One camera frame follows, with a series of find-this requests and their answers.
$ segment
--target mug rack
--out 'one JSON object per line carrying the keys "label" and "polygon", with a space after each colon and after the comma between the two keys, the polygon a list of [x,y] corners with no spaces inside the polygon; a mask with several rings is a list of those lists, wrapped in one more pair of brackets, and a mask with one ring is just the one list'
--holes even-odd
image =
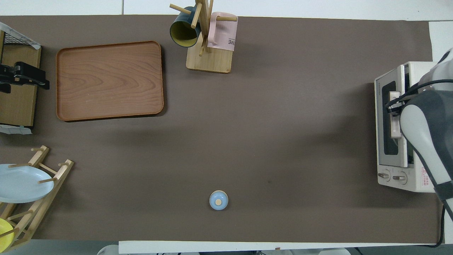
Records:
{"label": "mug rack", "polygon": [[[30,207],[18,208],[19,211],[15,211],[15,208],[19,204],[14,203],[2,203],[0,202],[0,218],[6,220],[13,229],[6,233],[0,233],[0,237],[13,234],[13,241],[10,245],[4,250],[7,252],[9,250],[16,249],[20,246],[27,244],[33,237],[35,231],[37,230],[39,224],[44,218],[47,210],[52,204],[53,199],[55,198],[58,190],[62,186],[66,176],[74,165],[74,162],[71,160],[66,160],[64,163],[58,164],[60,169],[58,171],[49,168],[43,164],[43,160],[49,152],[50,148],[46,146],[41,146],[40,148],[33,148],[31,151],[36,152],[35,155],[30,159],[28,163],[25,164],[16,164],[10,165],[9,167],[20,167],[20,166],[31,166],[35,168],[42,168],[47,173],[53,177],[44,181],[53,181],[54,186],[52,191],[50,191],[46,196],[41,199],[34,201]],[[14,219],[21,218],[18,222],[14,222]]]}
{"label": "mug rack", "polygon": [[[194,46],[188,48],[186,67],[191,70],[215,72],[227,74],[231,72],[231,62],[233,52],[225,49],[209,48],[207,46],[207,35],[209,33],[209,24],[211,20],[212,5],[214,0],[195,0],[196,10],[192,21],[192,28],[195,28],[197,22],[200,23],[201,33]],[[170,8],[191,14],[189,10],[170,4]],[[217,17],[217,21],[237,21],[237,18]]]}

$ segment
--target pink mug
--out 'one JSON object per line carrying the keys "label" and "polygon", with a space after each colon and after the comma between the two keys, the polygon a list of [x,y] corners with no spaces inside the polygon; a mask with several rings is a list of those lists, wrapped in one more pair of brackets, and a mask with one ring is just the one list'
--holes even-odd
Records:
{"label": "pink mug", "polygon": [[237,21],[218,21],[217,17],[236,18],[234,14],[226,12],[213,12],[207,36],[207,46],[209,48],[226,49],[234,51],[236,43]]}

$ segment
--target warning sticker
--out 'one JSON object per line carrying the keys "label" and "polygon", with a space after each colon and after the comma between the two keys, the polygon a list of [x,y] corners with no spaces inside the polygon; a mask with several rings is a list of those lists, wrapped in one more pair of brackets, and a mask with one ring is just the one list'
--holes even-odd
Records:
{"label": "warning sticker", "polygon": [[422,186],[426,187],[429,185],[429,176],[428,173],[426,172],[425,168],[422,167]]}

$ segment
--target gray floor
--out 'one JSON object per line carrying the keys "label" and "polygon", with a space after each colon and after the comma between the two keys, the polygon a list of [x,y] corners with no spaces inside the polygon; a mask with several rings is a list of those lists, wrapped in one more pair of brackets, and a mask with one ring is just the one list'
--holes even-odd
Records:
{"label": "gray floor", "polygon": [[[118,244],[111,241],[65,241],[31,240],[25,246],[3,253],[2,255],[96,255],[104,246]],[[351,255],[360,255],[354,248],[347,249]],[[451,255],[453,245],[441,245],[437,248],[419,246],[384,246],[362,247],[363,255]],[[202,255],[246,255],[247,252],[209,252]]]}

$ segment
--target dish rack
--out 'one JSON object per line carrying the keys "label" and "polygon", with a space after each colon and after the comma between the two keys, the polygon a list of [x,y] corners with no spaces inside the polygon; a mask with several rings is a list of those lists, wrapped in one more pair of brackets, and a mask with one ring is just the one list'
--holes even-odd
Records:
{"label": "dish rack", "polygon": [[58,190],[60,189],[61,185],[63,184],[64,180],[66,179],[69,171],[71,170],[74,162],[71,160],[66,160],[64,163],[58,164],[60,169],[58,171],[54,171],[52,168],[43,164],[44,158],[47,156],[50,148],[46,146],[41,146],[40,148],[33,148],[32,151],[36,152],[35,155],[30,159],[30,161],[26,164],[15,165],[19,166],[31,166],[35,168],[41,168],[45,170],[50,176],[52,177],[52,181],[54,182],[53,189],[43,198],[38,199],[32,203],[32,205],[24,210],[20,210],[21,212],[14,211],[18,204],[14,203],[2,203],[0,202],[0,218],[6,220],[8,223],[11,224],[13,229],[9,231],[8,235],[13,234],[13,241],[10,243],[8,248],[4,250],[7,252],[9,250],[16,249],[20,246],[27,244],[33,237],[33,234],[37,230],[39,224],[44,218],[44,215],[47,212],[47,209],[52,204],[53,199],[55,198]]}

